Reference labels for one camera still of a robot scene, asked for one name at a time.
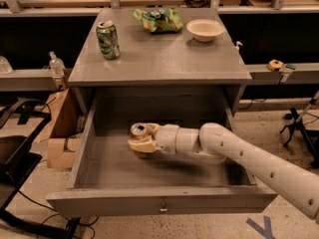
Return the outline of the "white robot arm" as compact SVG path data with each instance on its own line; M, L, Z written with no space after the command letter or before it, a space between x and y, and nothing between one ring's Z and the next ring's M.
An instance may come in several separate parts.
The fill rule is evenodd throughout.
M218 123L187 128L137 122L131 126L128 144L137 153L186 154L214 163L229 158L308 218L319 222L318 175L245 141Z

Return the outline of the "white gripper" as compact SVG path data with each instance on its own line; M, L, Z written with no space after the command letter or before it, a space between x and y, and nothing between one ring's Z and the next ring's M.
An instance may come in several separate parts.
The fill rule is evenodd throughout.
M176 124L159 125L158 123L148 124L149 132L155 135L156 142L149 135L145 138L132 138L128 140L130 148L137 152L152 153L158 150L163 154L175 154L175 140L179 130Z

